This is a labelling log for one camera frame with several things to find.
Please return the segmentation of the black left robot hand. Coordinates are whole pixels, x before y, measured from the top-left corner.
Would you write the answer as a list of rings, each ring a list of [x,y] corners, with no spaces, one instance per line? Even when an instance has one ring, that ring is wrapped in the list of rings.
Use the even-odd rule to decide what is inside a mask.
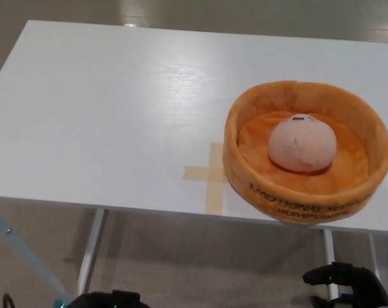
[[[150,308],[140,300],[140,294],[113,290],[111,293],[91,292],[73,300],[68,308]]]

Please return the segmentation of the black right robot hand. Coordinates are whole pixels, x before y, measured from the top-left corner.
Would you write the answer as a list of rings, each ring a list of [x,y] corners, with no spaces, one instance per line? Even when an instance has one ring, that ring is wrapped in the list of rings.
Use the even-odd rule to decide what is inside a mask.
[[[388,307],[388,294],[377,276],[367,268],[333,262],[303,274],[303,281],[311,286],[335,284],[348,286],[352,293],[325,300],[318,296],[309,298],[313,307]]]

